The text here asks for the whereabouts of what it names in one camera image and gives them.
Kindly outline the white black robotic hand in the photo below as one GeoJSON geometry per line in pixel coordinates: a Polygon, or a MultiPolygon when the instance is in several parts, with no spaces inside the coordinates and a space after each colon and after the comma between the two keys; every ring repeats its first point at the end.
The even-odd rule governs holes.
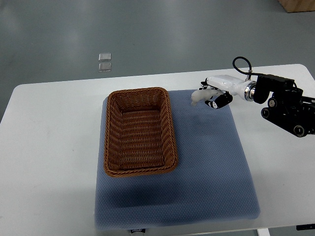
{"type": "Polygon", "coordinates": [[[221,90],[222,95],[213,96],[211,99],[205,100],[205,103],[211,108],[220,109],[231,103],[235,95],[240,96],[244,100],[250,100],[250,83],[251,81],[249,80],[245,81],[229,75],[218,75],[207,77],[198,90],[221,90]]]}

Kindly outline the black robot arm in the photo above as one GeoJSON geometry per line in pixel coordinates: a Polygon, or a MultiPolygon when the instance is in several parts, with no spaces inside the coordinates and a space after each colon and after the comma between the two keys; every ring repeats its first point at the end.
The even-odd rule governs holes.
{"type": "Polygon", "coordinates": [[[267,102],[261,110],[264,119],[299,138],[315,133],[315,99],[304,96],[293,79],[254,73],[250,61],[242,56],[234,58],[232,65],[251,82],[244,98],[258,104],[267,102]]]}

